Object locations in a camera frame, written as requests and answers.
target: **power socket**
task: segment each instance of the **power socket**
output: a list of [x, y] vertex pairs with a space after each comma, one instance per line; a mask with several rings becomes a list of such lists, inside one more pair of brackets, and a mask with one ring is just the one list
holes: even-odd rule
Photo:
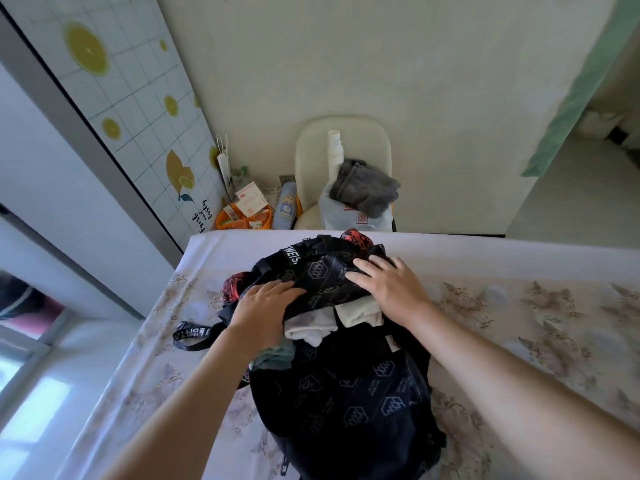
[[289, 182], [295, 182], [296, 181], [296, 176], [295, 175], [281, 175], [280, 176], [280, 186], [283, 187], [284, 184], [288, 184]]

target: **green painted edge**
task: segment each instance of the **green painted edge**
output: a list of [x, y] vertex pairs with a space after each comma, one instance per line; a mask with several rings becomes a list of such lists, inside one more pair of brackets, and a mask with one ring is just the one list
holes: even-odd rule
[[527, 169], [522, 172], [522, 177], [541, 177], [549, 168], [551, 161], [556, 157], [564, 140], [580, 119], [580, 115], [595, 94], [609, 67], [624, 47], [631, 32], [636, 28], [639, 18], [640, 0], [618, 0], [616, 2], [609, 21], [587, 55], [580, 74], [573, 81], [569, 94], [549, 124], [536, 152], [529, 160]]

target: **tablecloth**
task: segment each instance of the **tablecloth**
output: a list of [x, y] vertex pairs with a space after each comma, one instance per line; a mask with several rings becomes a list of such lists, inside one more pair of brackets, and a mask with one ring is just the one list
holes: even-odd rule
[[[58, 478], [99, 477], [194, 370], [205, 351], [173, 347], [180, 321], [216, 322], [229, 275], [316, 234], [232, 230], [192, 237]], [[455, 235], [367, 235], [389, 255], [403, 257], [452, 319], [640, 429], [640, 251]], [[424, 478], [527, 478], [433, 358], [429, 382], [432, 409], [449, 444]], [[203, 478], [298, 478], [262, 425], [248, 387], [236, 391]]]

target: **grid tile pattern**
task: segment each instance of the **grid tile pattern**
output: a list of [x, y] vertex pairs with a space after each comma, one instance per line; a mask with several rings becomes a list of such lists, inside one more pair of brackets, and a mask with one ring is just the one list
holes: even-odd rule
[[[156, 0], [0, 1], [180, 247], [210, 229], [226, 196], [209, 162], [214, 138]], [[100, 40], [106, 73], [74, 60], [65, 43], [69, 22]], [[192, 201], [179, 199], [169, 181], [171, 150], [193, 172], [195, 186], [180, 190]]]

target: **white folded cloth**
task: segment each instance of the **white folded cloth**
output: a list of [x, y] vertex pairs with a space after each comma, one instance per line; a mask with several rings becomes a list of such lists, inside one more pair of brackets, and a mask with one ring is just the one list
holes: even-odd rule
[[340, 321], [347, 328], [364, 322], [371, 326], [382, 325], [382, 311], [372, 296], [336, 305], [335, 311], [338, 312]]
[[292, 340], [304, 340], [317, 347], [327, 335], [338, 330], [333, 307], [302, 313], [284, 322], [284, 336]]

